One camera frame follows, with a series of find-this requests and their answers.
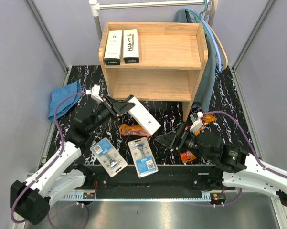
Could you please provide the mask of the white Harry's razor box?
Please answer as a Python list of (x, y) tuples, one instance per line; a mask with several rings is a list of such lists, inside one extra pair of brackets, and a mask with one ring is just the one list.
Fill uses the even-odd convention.
[(125, 64), (139, 63), (138, 30), (123, 30), (123, 59)]

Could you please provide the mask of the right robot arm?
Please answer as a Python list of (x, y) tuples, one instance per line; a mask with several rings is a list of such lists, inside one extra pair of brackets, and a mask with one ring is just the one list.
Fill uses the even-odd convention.
[(234, 145), (225, 144), (211, 132), (195, 135), (180, 124), (175, 130), (157, 136), (156, 141), (170, 150), (189, 150), (212, 164), (207, 177), (209, 187), (247, 189), (278, 199), (287, 207), (287, 171), (263, 162), (258, 156)]

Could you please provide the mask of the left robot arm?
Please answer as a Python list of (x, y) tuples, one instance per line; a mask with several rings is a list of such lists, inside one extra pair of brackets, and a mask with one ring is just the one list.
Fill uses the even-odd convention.
[(58, 151), (25, 181), (14, 181), (10, 187), (10, 218), (13, 223), (26, 221), (39, 224), (48, 215), (50, 208), (64, 195), (75, 188), (90, 188), (94, 183), (93, 170), (78, 164), (64, 177), (61, 174), (92, 145), (92, 133), (109, 119), (120, 118), (135, 103), (133, 95), (125, 100), (110, 96), (100, 98), (100, 108), (74, 125), (62, 136)]

